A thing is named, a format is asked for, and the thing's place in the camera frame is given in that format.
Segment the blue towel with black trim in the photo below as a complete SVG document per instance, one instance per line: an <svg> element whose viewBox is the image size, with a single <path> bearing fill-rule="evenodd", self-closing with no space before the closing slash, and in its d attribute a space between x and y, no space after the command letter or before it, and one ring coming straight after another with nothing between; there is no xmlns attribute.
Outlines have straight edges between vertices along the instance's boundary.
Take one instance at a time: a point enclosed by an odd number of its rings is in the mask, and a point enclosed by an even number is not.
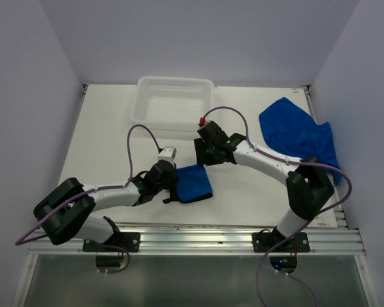
<svg viewBox="0 0 384 307"><path fill-rule="evenodd" d="M179 168L176 171L177 187L170 191L170 197L163 203L178 201L182 204L194 203L213 197L212 186L206 169L197 164Z"/></svg>

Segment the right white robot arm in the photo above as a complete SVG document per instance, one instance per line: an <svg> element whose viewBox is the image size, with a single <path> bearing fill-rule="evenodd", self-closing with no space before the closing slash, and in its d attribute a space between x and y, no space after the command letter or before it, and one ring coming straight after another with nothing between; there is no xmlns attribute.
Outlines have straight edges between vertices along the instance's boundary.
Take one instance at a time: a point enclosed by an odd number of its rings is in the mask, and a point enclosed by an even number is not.
<svg viewBox="0 0 384 307"><path fill-rule="evenodd" d="M259 235L267 247L287 251L295 243L294 233L311 222L334 193L324 169L315 166L291 165L271 158L272 153L258 153L247 137L234 133L228 136L214 121L202 122L194 140L196 161L200 166L229 162L257 170L274 178L287 189L289 209L270 234Z"/></svg>

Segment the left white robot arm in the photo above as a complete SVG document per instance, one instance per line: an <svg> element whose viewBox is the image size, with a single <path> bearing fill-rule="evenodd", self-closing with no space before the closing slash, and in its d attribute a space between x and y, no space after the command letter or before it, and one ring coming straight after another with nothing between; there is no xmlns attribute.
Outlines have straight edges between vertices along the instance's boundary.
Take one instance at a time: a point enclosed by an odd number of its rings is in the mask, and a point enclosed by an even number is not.
<svg viewBox="0 0 384 307"><path fill-rule="evenodd" d="M92 213L148 203L163 190L176 190L177 182L176 164L165 160L159 160L127 184L95 187L71 177L44 198L33 214L54 245L77 238L113 251L123 246L119 228L111 218L94 217Z"/></svg>

